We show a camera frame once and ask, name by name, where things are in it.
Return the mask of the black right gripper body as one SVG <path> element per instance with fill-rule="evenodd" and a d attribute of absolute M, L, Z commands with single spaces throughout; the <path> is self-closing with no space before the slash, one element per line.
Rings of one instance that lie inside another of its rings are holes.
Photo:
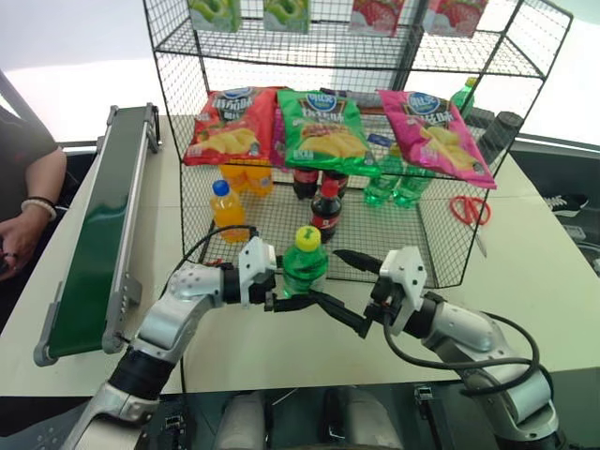
<path fill-rule="evenodd" d="M 392 325 L 406 297 L 403 286 L 387 277 L 378 277 L 370 293 L 370 301 L 364 310 L 362 336 L 365 337 L 373 323 L 379 323 L 383 331 L 392 335 Z"/>

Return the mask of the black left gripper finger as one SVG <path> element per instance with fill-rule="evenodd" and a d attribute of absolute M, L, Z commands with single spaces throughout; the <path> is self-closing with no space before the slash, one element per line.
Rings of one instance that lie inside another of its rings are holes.
<path fill-rule="evenodd" d="M 322 292 L 310 291 L 307 293 L 297 293 L 289 298 L 275 300 L 273 311 L 276 313 L 298 311 L 318 304 L 322 299 Z"/>

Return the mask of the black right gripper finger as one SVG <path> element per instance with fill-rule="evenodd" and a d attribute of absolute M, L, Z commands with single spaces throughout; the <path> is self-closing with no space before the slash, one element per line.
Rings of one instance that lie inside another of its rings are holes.
<path fill-rule="evenodd" d="M 312 291 L 311 297 L 324 312 L 336 321 L 350 327 L 360 338 L 365 338 L 371 325 L 371 320 L 345 307 L 341 301 L 324 292 Z"/>
<path fill-rule="evenodd" d="M 336 249 L 334 254 L 346 264 L 362 272 L 379 273 L 382 266 L 381 260 L 355 250 Z"/>

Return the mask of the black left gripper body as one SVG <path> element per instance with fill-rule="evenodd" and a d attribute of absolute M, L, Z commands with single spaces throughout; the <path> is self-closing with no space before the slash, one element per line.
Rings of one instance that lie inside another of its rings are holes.
<path fill-rule="evenodd" d="M 254 280 L 248 288 L 249 303 L 251 305 L 263 305 L 265 311 L 276 311 L 278 296 L 275 293 L 276 275 L 270 273 L 260 280 Z"/>

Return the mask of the person's hand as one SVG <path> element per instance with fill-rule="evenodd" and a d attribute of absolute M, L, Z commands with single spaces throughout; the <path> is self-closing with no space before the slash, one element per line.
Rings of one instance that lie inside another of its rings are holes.
<path fill-rule="evenodd" d="M 2 259 L 7 270 L 1 275 L 4 281 L 18 275 L 31 259 L 41 229 L 34 218 L 25 213 L 1 223 Z"/>

